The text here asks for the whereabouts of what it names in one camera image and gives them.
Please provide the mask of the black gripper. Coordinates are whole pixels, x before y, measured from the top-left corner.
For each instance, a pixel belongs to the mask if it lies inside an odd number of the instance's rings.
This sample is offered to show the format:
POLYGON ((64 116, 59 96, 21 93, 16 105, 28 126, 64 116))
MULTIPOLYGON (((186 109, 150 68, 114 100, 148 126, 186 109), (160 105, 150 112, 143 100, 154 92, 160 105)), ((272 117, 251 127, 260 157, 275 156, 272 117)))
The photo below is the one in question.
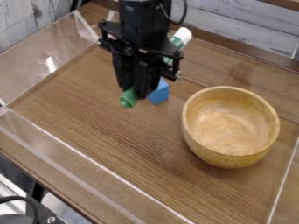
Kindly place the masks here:
POLYGON ((138 45, 124 38, 120 23, 102 21, 99 45, 112 54, 119 87, 127 91, 135 83, 135 96, 143 100, 156 89, 160 77, 176 81, 183 51, 164 37, 159 43, 138 45))

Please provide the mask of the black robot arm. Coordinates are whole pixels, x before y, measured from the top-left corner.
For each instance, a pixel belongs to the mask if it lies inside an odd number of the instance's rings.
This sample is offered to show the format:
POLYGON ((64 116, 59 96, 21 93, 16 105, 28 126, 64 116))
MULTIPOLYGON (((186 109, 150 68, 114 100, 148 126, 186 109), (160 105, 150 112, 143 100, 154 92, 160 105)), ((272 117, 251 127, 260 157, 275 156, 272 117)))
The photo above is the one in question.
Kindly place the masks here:
POLYGON ((183 50, 168 39, 172 0, 119 0, 119 21, 102 20, 99 46, 111 52, 116 81, 143 100, 162 77, 176 81, 183 50))

